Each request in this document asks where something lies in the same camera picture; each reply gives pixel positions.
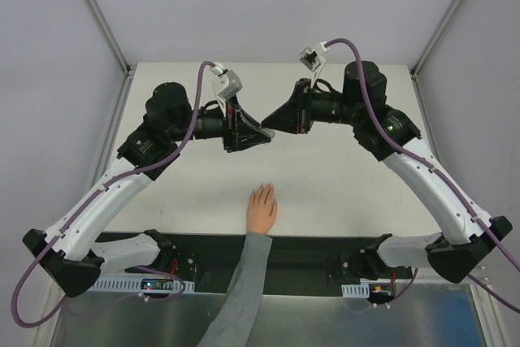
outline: finger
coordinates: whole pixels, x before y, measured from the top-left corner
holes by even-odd
[[[251,197],[249,197],[249,204],[247,208],[249,209],[254,204],[254,191],[251,193]]]
[[[260,185],[260,187],[258,187],[256,193],[254,194],[254,205],[258,204],[260,202],[260,196],[262,195],[262,191],[263,191],[263,184]]]
[[[270,184],[269,185],[269,189],[267,190],[266,200],[264,201],[264,203],[266,205],[271,205],[273,203],[273,198],[274,197],[275,197],[275,186]]]
[[[273,202],[273,207],[271,208],[271,214],[270,216],[271,217],[275,217],[278,215],[278,201],[275,201]]]
[[[261,204],[266,203],[267,194],[269,193],[271,188],[272,188],[271,184],[268,184],[266,187],[263,188],[262,193],[260,194],[260,199],[259,199],[259,202]]]

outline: metal frame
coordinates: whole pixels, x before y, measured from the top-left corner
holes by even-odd
[[[450,2],[446,12],[442,15],[440,22],[435,27],[435,31],[432,33],[430,39],[425,45],[421,55],[418,58],[418,61],[416,62],[416,65],[413,67],[411,72],[411,78],[414,82],[414,89],[418,100],[419,108],[424,118],[427,135],[430,140],[430,147],[434,154],[437,156],[437,158],[439,156],[436,148],[436,139],[431,129],[431,122],[429,120],[427,108],[421,97],[420,86],[418,86],[417,84],[417,78],[418,74],[423,70],[423,68],[429,61],[432,53],[436,49],[437,45],[439,44],[445,32],[449,28],[450,24],[453,22],[454,18],[456,18],[457,12],[459,11],[464,1],[465,0],[452,0]],[[131,67],[130,64],[128,64],[128,61],[125,58],[123,51],[121,50],[118,42],[115,39],[114,33],[112,32],[110,25],[108,24],[105,16],[103,15],[98,1],[84,0],[84,3],[86,7],[89,9],[95,24],[98,26],[101,35],[103,36],[104,40],[109,46],[110,52],[113,54],[117,64],[119,65],[124,75],[124,80],[119,89],[114,109],[110,114],[110,122],[104,135],[104,141],[102,143],[102,147],[100,149],[95,167],[93,169],[93,174],[90,181],[91,185],[92,183],[95,183],[96,179],[105,171],[106,165],[110,161],[111,151],[115,142],[115,136],[117,134],[120,121],[123,117],[124,107],[126,105],[128,94],[132,85],[135,67]],[[441,284],[445,283],[445,281],[442,280],[438,275],[431,275],[431,273],[429,273],[428,271],[421,271],[420,275],[418,276],[418,283]],[[492,347],[498,347],[502,345],[511,346],[509,338],[507,336],[507,332],[503,325],[504,323],[501,318],[501,313],[498,310],[496,300],[494,298],[491,298],[488,294],[482,291],[475,284],[469,283],[469,285],[471,288],[475,308],[477,310],[477,314],[481,323],[481,327],[483,329],[487,345]],[[45,287],[42,302],[37,312],[37,316],[42,316],[50,308],[54,307],[58,303],[61,294],[62,292],[58,285],[56,285],[54,281],[49,278],[48,283]],[[43,324],[38,328],[34,328],[32,330],[32,333],[29,334],[29,338],[27,339],[27,346],[33,347],[35,345],[50,345],[57,318],[58,316],[54,316],[54,318],[51,319],[49,322]]]

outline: long sleeve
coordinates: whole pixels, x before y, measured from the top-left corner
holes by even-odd
[[[222,309],[199,347],[244,347],[262,303],[270,237],[248,232]]]

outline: white board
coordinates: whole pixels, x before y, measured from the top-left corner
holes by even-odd
[[[261,121],[285,103],[296,80],[309,76],[301,64],[226,63],[244,88],[242,107]],[[116,138],[116,148],[135,130],[145,101],[163,82],[176,81],[193,104],[199,63],[139,63]],[[342,87],[341,65],[323,78]],[[424,125],[405,66],[384,66],[388,103]],[[209,72],[201,102],[214,99]],[[435,220],[410,189],[354,140],[348,125],[314,124],[306,136],[277,132],[270,144],[228,154],[220,139],[191,141],[180,158],[136,196],[109,231],[243,234],[251,191],[273,182],[279,217],[272,235],[379,236],[438,232]]]

